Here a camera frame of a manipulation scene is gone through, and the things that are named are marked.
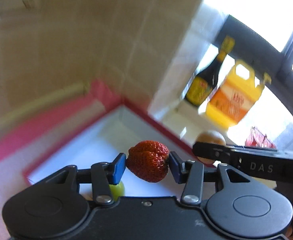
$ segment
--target screw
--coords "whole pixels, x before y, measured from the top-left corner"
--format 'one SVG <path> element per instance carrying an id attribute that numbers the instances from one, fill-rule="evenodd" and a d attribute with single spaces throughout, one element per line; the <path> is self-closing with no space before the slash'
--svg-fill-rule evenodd
<path id="1" fill-rule="evenodd" d="M 199 197 L 196 195 L 186 195 L 183 197 L 183 201 L 188 204 L 197 203 L 199 200 Z"/>
<path id="2" fill-rule="evenodd" d="M 142 201 L 141 202 L 145 207 L 150 207 L 152 206 L 152 202 L 151 201 Z"/>
<path id="3" fill-rule="evenodd" d="M 109 195 L 100 195 L 97 196 L 96 201 L 100 204 L 107 204 L 112 201 L 112 198 Z"/>

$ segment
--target yellow plastic jug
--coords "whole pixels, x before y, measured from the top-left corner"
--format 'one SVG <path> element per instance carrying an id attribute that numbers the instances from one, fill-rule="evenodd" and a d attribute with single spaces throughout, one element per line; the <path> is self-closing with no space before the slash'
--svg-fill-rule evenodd
<path id="1" fill-rule="evenodd" d="M 237 75 L 236 68 L 242 65 L 249 71 L 249 78 Z M 254 69 L 243 60 L 237 60 L 224 82 L 209 101 L 206 115 L 223 129 L 237 125 L 251 107 L 260 98 L 265 83 L 271 83 L 271 78 L 264 73 L 264 80 L 255 86 Z"/>

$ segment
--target orange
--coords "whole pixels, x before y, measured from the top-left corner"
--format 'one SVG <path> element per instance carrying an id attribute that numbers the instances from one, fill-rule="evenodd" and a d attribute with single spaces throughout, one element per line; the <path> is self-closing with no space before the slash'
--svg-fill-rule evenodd
<path id="1" fill-rule="evenodd" d="M 197 142 L 205 142 L 205 143 L 215 143 L 219 145 L 226 145 L 225 139 L 223 135 L 217 131 L 206 131 L 202 132 L 198 135 Z M 210 160 L 207 158 L 198 157 L 199 161 L 204 164 L 213 164 L 215 160 Z"/>
<path id="2" fill-rule="evenodd" d="M 291 236 L 292 232 L 293 232 L 293 228 L 292 228 L 292 226 L 289 226 L 289 227 L 288 227 L 288 230 L 287 230 L 286 233 L 285 233 L 285 236 L 286 236 L 286 237 Z"/>

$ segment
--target black window frame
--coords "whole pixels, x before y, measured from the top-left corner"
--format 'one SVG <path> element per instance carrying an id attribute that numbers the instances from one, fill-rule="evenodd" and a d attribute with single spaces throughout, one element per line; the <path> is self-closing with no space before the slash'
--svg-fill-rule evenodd
<path id="1" fill-rule="evenodd" d="M 259 34 L 229 15 L 213 45 L 219 48 L 226 35 L 235 39 L 229 55 L 251 65 L 259 79 L 263 79 L 264 72 L 267 72 L 272 78 L 267 87 L 293 115 L 293 32 L 279 52 Z"/>

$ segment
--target yellow label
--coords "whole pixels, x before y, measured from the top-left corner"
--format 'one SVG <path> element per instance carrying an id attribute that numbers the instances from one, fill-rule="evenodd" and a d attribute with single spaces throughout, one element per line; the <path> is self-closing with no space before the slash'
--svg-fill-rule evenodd
<path id="1" fill-rule="evenodd" d="M 195 77 L 185 97 L 190 103 L 200 106 L 211 92 L 212 88 L 204 79 Z"/>
<path id="2" fill-rule="evenodd" d="M 216 56 L 216 59 L 219 61 L 219 62 L 223 62 L 224 59 L 226 57 L 226 53 L 224 51 L 219 51 L 219 54 Z"/>
<path id="3" fill-rule="evenodd" d="M 221 44 L 220 50 L 223 50 L 226 54 L 229 54 L 235 45 L 235 40 L 230 36 L 226 36 Z"/>

